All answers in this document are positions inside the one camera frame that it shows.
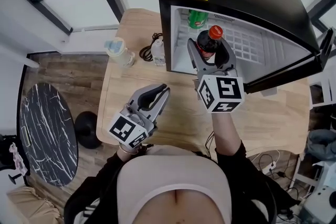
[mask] wooden floor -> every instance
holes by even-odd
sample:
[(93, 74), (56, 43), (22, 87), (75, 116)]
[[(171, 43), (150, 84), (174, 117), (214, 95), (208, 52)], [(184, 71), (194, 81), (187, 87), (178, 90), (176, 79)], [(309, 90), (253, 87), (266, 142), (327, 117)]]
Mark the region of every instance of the wooden floor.
[[(39, 62), (38, 69), (27, 68), (24, 79), (22, 95), (25, 96), (28, 90), (38, 82), (52, 84), (66, 100), (73, 120), (83, 111), (92, 111), (98, 113), (100, 92), (102, 88), (105, 69), (108, 62), (106, 55), (60, 55), (40, 54), (33, 55), (31, 59)], [(67, 186), (59, 188), (47, 184), (37, 175), (32, 173), (29, 177), (29, 184), (36, 189), (37, 194), (50, 200), (61, 212), (70, 195), (80, 186), (88, 176), (95, 176), (105, 164), (106, 159), (116, 152), (116, 147), (108, 144), (102, 144), (95, 150), (88, 150), (79, 145), (79, 163), (74, 180)], [(277, 151), (270, 151), (260, 154), (253, 163), (256, 167), (263, 168), (271, 162), (271, 158), (278, 159)], [(286, 170), (286, 176), (292, 178), (297, 162), (297, 155), (290, 152), (280, 151), (280, 157), (274, 173)], [(283, 189), (288, 189), (290, 180), (279, 178), (278, 175), (270, 175), (280, 184)], [(306, 191), (295, 184), (304, 195)], [(296, 198), (296, 191), (290, 194)]]

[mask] white container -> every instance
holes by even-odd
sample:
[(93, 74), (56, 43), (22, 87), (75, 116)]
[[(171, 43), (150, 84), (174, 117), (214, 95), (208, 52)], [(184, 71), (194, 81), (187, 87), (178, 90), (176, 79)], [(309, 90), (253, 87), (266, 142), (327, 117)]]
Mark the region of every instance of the white container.
[(166, 65), (166, 59), (164, 56), (163, 42), (157, 39), (151, 48), (151, 54), (153, 56), (154, 64), (158, 67), (164, 67)]
[(121, 67), (133, 65), (135, 53), (126, 48), (125, 41), (122, 38), (116, 37), (112, 41), (106, 41), (104, 47), (111, 59)]

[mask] clothing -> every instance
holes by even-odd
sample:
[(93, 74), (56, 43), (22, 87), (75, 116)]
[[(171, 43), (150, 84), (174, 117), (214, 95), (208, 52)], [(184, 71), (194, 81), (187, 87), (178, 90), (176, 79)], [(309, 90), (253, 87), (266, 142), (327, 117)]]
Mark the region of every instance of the clothing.
[(305, 152), (321, 161), (336, 161), (336, 133), (323, 129), (310, 131)]
[(192, 151), (184, 150), (176, 146), (155, 145), (146, 150), (146, 155), (156, 156), (195, 156)]
[(218, 207), (224, 222), (231, 222), (230, 187), (216, 163), (195, 155), (148, 155), (126, 163), (118, 175), (119, 224), (133, 223), (151, 198), (177, 189), (206, 194)]
[[(224, 178), (226, 176), (230, 188), (232, 223), (248, 223), (252, 219), (255, 223), (268, 223), (253, 200), (261, 201), (267, 209), (270, 222), (273, 220), (275, 222), (274, 200), (276, 206), (280, 209), (291, 207), (295, 204), (295, 200), (291, 199), (270, 178), (260, 173), (245, 155), (246, 151), (243, 144), (234, 156), (217, 154), (218, 166), (224, 172), (223, 184), (225, 184)], [(109, 223), (118, 223), (117, 185), (120, 184), (120, 182), (118, 183), (118, 177), (119, 175), (122, 176), (120, 170), (123, 165), (124, 163), (115, 154), (108, 159), (96, 177), (88, 177), (83, 182), (66, 203), (64, 209), (65, 224), (72, 224), (75, 216), (98, 198), (100, 198), (99, 204), (95, 204), (96, 208), (90, 212), (85, 223), (104, 223), (106, 219), (109, 220)]]

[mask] wooden table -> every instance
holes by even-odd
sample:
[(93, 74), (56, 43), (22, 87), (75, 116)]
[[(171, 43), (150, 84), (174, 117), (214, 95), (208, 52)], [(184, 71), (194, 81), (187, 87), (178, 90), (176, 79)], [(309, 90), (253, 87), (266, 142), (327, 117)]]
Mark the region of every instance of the wooden table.
[[(152, 83), (166, 83), (171, 88), (170, 99), (157, 118), (159, 130), (146, 142), (204, 151), (204, 143), (213, 129), (211, 115), (197, 100), (192, 81), (195, 76), (167, 72), (165, 67), (156, 67), (139, 57), (140, 49), (150, 44), (154, 32), (161, 32), (158, 13), (145, 9), (129, 9), (124, 13), (117, 36), (135, 52), (136, 62), (131, 68), (122, 69), (109, 60), (99, 104), (97, 137), (117, 145), (118, 141), (107, 131), (113, 115), (120, 112), (135, 90)], [(301, 153), (309, 121), (307, 79), (282, 85), (278, 94), (270, 97), (259, 92), (247, 94), (245, 103), (232, 117), (248, 156), (275, 149)]]

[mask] white device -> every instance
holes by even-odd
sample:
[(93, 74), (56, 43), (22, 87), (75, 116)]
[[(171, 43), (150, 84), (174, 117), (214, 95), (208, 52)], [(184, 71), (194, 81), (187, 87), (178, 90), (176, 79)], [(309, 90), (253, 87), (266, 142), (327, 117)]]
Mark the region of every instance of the white device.
[(269, 165), (267, 165), (265, 168), (262, 169), (263, 174), (267, 175), (272, 170), (274, 170), (276, 166), (277, 166), (277, 163), (275, 161), (271, 162)]
[(327, 186), (315, 190), (303, 204), (299, 217), (305, 223), (336, 223), (336, 191)]

